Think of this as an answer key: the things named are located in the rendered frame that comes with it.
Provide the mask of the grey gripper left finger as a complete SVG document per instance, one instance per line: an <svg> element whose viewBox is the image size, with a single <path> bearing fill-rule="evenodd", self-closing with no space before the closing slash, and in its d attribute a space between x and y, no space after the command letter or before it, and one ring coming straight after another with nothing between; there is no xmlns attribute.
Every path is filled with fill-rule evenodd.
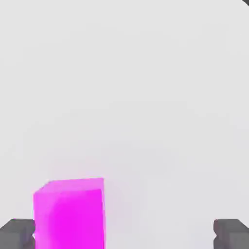
<svg viewBox="0 0 249 249"><path fill-rule="evenodd" d="M35 249L33 219L9 220L0 228L0 249Z"/></svg>

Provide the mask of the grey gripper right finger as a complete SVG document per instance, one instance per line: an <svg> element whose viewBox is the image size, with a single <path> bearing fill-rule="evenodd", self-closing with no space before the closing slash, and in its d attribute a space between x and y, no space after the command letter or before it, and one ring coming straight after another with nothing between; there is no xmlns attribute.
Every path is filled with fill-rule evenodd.
<svg viewBox="0 0 249 249"><path fill-rule="evenodd" d="M213 231L213 249L249 249L249 228L239 219L216 219Z"/></svg>

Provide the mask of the small magenta cube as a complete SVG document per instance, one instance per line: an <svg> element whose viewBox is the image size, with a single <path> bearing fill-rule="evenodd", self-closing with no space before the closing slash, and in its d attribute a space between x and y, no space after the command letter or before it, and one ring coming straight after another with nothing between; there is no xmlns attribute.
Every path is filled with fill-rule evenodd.
<svg viewBox="0 0 249 249"><path fill-rule="evenodd" d="M103 178L52 180L33 204L36 249L106 249Z"/></svg>

